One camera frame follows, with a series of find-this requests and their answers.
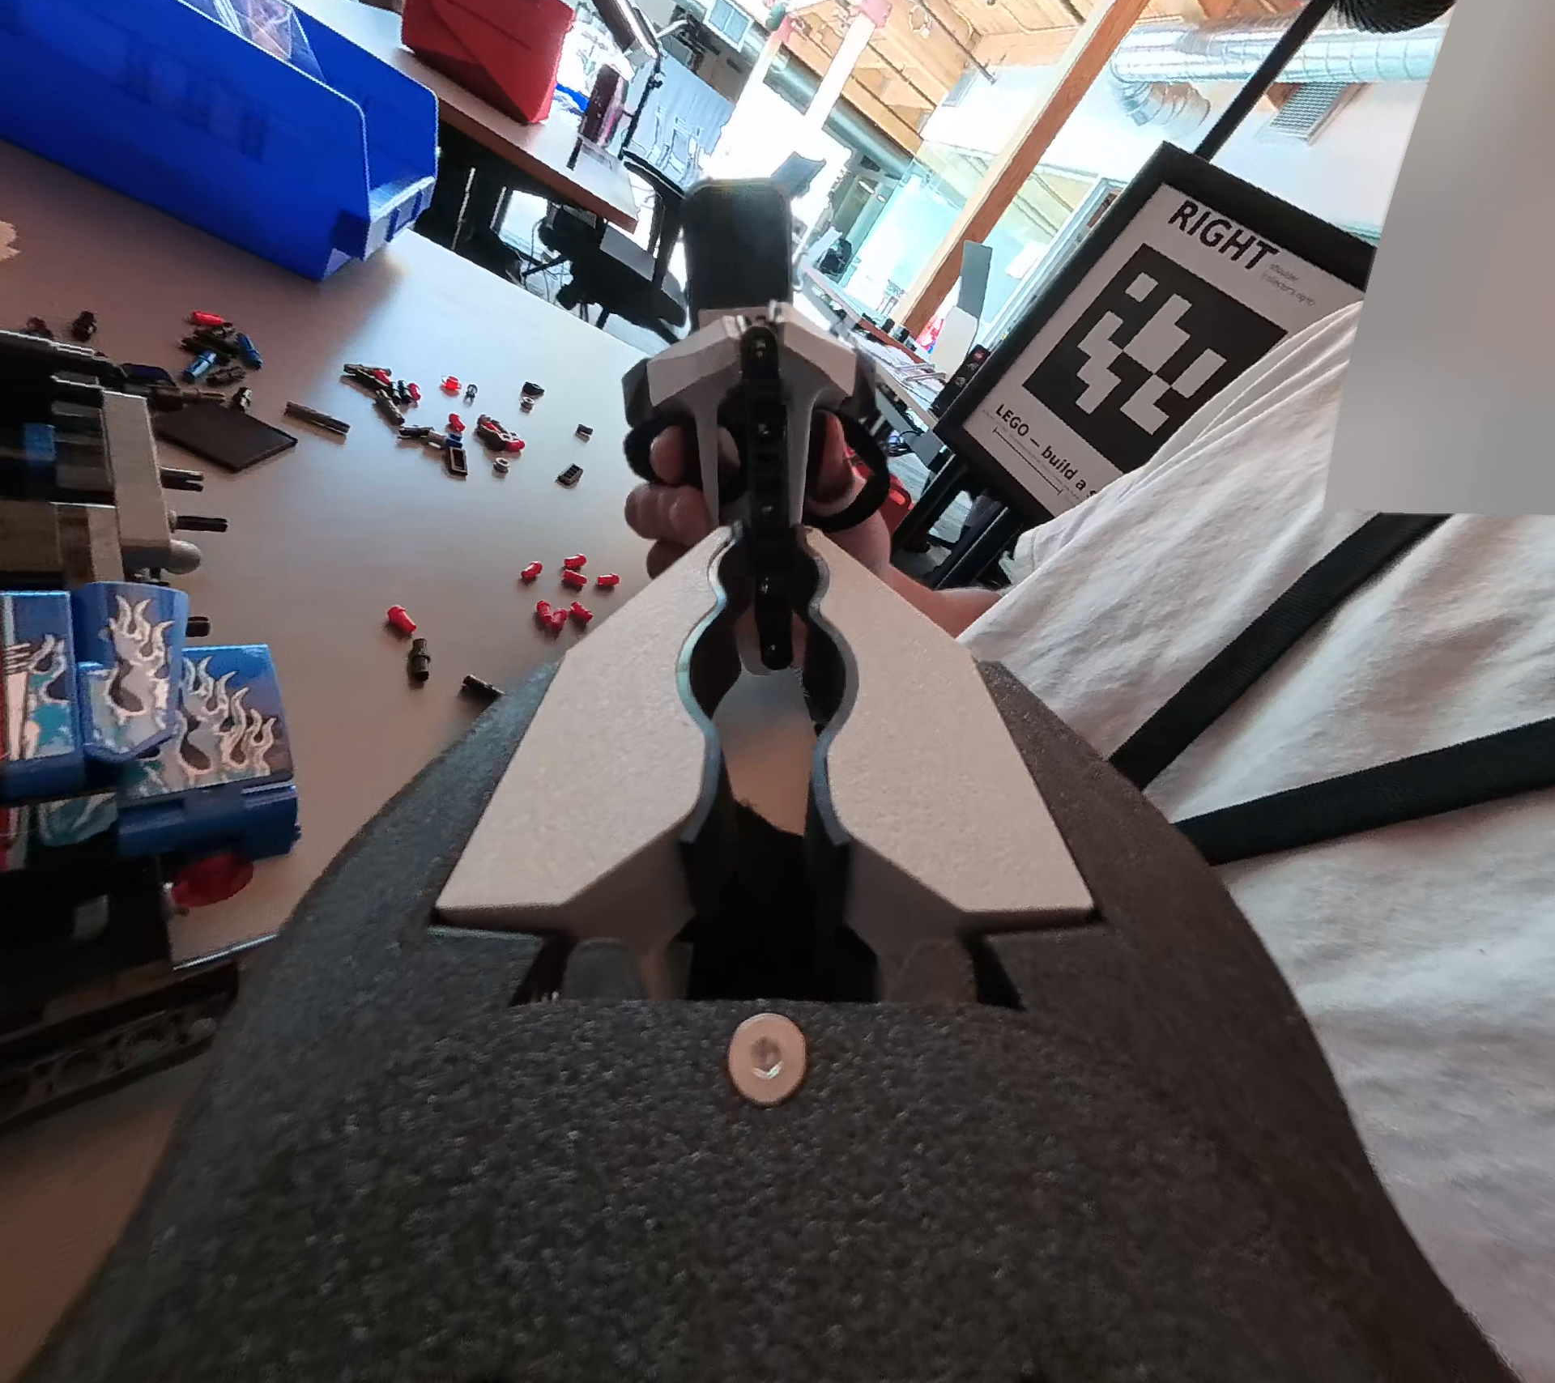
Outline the black framed marker sign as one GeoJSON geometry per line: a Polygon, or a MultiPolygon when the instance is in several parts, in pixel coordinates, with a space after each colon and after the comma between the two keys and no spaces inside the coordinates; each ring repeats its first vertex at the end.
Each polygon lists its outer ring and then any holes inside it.
{"type": "Polygon", "coordinates": [[[1365,295],[1375,245],[1164,144],[938,423],[1028,522],[1148,467],[1274,346],[1365,295]]]}

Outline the red box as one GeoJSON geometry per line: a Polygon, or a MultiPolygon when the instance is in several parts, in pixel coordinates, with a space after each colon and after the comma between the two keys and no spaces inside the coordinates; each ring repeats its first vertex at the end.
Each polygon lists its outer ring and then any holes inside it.
{"type": "Polygon", "coordinates": [[[566,0],[403,4],[403,47],[522,123],[546,123],[571,28],[566,0]]]}

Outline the long black lego beam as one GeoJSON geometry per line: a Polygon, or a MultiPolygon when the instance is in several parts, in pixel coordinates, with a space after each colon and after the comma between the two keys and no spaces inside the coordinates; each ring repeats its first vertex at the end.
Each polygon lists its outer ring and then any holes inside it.
{"type": "Polygon", "coordinates": [[[769,673],[794,661],[794,520],[788,492],[788,398],[780,379],[780,344],[769,324],[753,324],[742,337],[742,392],[744,392],[744,560],[750,581],[750,623],[762,666],[769,673]]]}

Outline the silver ventilation duct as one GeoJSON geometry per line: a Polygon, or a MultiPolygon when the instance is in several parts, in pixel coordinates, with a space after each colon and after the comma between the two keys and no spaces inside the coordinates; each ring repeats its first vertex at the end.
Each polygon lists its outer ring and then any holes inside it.
{"type": "MultiPolygon", "coordinates": [[[[1365,33],[1339,24],[1320,24],[1284,63],[1284,86],[1375,86],[1424,84],[1447,42],[1450,19],[1406,30],[1365,33]]],[[[1140,24],[1117,47],[1111,73],[1120,86],[1174,84],[1245,84],[1284,40],[1284,24],[1220,19],[1220,24],[1140,24]]]]}

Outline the black office chair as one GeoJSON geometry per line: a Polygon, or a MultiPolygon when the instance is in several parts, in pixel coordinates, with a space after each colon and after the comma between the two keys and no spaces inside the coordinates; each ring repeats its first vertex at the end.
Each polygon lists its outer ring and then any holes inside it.
{"type": "Polygon", "coordinates": [[[671,255],[682,242],[684,187],[640,152],[626,152],[626,171],[650,191],[647,242],[634,242],[577,206],[549,206],[535,231],[549,251],[537,268],[569,268],[554,294],[554,307],[566,313],[586,319],[596,310],[599,329],[614,316],[679,344],[688,331],[688,300],[671,272],[671,255]]]}

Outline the flat black lego plate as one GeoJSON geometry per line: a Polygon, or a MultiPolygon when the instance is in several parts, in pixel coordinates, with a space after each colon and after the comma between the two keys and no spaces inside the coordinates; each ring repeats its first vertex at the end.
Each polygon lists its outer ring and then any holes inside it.
{"type": "Polygon", "coordinates": [[[155,440],[200,454],[224,472],[249,472],[297,449],[297,437],[258,423],[231,401],[191,401],[149,416],[155,440]]]}

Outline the computer monitor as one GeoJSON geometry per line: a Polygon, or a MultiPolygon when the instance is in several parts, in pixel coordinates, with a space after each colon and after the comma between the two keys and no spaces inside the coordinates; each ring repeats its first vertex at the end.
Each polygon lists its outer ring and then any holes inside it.
{"type": "Polygon", "coordinates": [[[588,0],[603,28],[610,33],[618,53],[662,63],[658,33],[634,0],[588,0]]]}

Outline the wooden desk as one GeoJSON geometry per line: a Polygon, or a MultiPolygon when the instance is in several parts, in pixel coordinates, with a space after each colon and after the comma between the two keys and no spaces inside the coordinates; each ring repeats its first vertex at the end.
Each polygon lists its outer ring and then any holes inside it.
{"type": "Polygon", "coordinates": [[[478,152],[511,171],[516,187],[577,206],[614,225],[639,224],[630,176],[618,156],[577,147],[574,119],[551,109],[541,123],[522,123],[478,100],[400,40],[400,17],[360,0],[288,0],[322,30],[353,40],[387,65],[431,91],[438,129],[463,137],[478,152]]]}

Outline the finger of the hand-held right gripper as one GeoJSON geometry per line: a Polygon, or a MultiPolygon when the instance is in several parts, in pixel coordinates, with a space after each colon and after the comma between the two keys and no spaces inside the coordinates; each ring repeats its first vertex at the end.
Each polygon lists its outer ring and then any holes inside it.
{"type": "Polygon", "coordinates": [[[802,526],[808,504],[814,411],[856,418],[866,406],[866,374],[856,358],[856,349],[846,338],[819,329],[794,307],[769,307],[769,325],[778,338],[788,522],[802,526]]]}
{"type": "Polygon", "coordinates": [[[720,409],[742,386],[744,325],[748,319],[710,319],[647,358],[645,374],[647,416],[688,423],[693,432],[690,467],[715,528],[726,522],[720,409]]]}

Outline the person's right hand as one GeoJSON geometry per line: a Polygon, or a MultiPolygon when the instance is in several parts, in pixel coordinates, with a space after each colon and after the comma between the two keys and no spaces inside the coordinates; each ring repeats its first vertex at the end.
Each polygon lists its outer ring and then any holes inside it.
{"type": "MultiPolygon", "coordinates": [[[[650,572],[662,572],[708,539],[718,522],[710,520],[708,495],[690,484],[697,458],[682,427],[658,432],[647,458],[650,478],[629,495],[626,520],[639,539],[650,542],[650,572]]],[[[811,423],[808,526],[819,528],[820,520],[842,516],[863,481],[866,477],[851,458],[845,423],[819,411],[811,423]]]]}

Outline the blue plastic storage bin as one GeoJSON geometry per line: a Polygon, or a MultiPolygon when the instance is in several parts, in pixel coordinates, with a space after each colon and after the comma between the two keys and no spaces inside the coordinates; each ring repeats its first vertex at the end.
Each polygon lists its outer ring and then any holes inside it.
{"type": "Polygon", "coordinates": [[[434,93],[293,0],[0,0],[0,129],[316,284],[438,176],[434,93]]]}

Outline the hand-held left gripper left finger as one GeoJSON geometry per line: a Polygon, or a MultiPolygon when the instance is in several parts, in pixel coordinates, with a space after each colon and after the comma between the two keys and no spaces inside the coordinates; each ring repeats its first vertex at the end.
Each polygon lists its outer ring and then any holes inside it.
{"type": "Polygon", "coordinates": [[[453,928],[618,941],[647,996],[693,918],[682,838],[715,796],[710,719],[684,656],[726,610],[726,526],[557,661],[434,912],[453,928]]]}

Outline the scattered small lego pieces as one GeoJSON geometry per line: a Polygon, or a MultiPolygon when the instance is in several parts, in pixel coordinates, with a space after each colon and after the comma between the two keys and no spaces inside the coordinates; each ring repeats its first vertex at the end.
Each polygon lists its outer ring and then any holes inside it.
{"type": "Polygon", "coordinates": [[[146,451],[146,411],[125,396],[125,477],[112,488],[109,398],[63,406],[47,458],[63,488],[5,499],[5,590],[69,593],[108,579],[170,585],[214,620],[219,644],[263,641],[297,744],[387,736],[429,744],[471,719],[466,674],[511,684],[583,627],[557,565],[639,581],[621,522],[621,369],[614,338],[500,284],[453,300],[411,285],[377,307],[219,301],[257,338],[243,388],[263,423],[238,437],[258,463],[224,468],[175,444],[146,451]]]}

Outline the person's right forearm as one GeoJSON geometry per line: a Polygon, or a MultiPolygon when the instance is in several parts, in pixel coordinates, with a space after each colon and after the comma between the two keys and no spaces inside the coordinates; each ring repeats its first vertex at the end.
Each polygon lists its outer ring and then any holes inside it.
{"type": "Polygon", "coordinates": [[[956,585],[934,590],[925,576],[896,565],[881,570],[884,585],[893,590],[915,612],[944,627],[948,634],[970,632],[1010,590],[956,585]]]}

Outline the blue and black lego truck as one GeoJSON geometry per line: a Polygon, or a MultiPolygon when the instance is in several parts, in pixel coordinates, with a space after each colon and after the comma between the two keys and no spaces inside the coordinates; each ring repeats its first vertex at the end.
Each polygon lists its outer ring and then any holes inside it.
{"type": "Polygon", "coordinates": [[[192,612],[200,468],[149,416],[231,401],[112,361],[95,316],[0,338],[0,1125],[203,1055],[267,938],[181,956],[181,925],[300,841],[274,653],[192,612]]]}

